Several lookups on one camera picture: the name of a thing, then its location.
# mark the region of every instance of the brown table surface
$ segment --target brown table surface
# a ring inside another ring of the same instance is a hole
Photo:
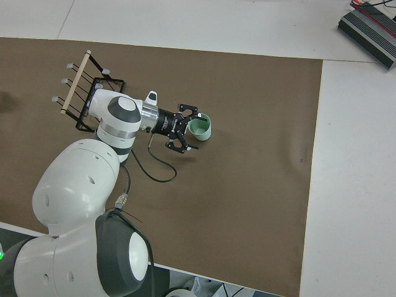
[[[283,296],[298,296],[322,61],[81,41],[0,38],[0,221],[46,232],[32,193],[52,160],[92,135],[74,128],[51,97],[85,50],[127,82],[125,93],[158,93],[160,108],[196,105],[212,136],[184,155],[153,151],[178,169],[172,183],[148,179],[131,157],[126,210],[143,223],[155,262]],[[149,135],[134,149],[158,178],[172,171],[150,158]],[[123,190],[120,177],[108,200]]]

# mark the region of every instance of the white robot link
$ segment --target white robot link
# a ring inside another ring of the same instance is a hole
[[[192,113],[185,117],[185,110]],[[68,146],[33,194],[33,211],[48,235],[16,244],[0,261],[2,297],[118,297],[144,281],[149,243],[117,207],[106,212],[106,200],[139,129],[169,137],[166,147],[184,153],[196,148],[184,140],[187,123],[200,117],[195,106],[159,109],[155,92],[142,101],[103,89],[89,114],[100,120],[95,139]]]

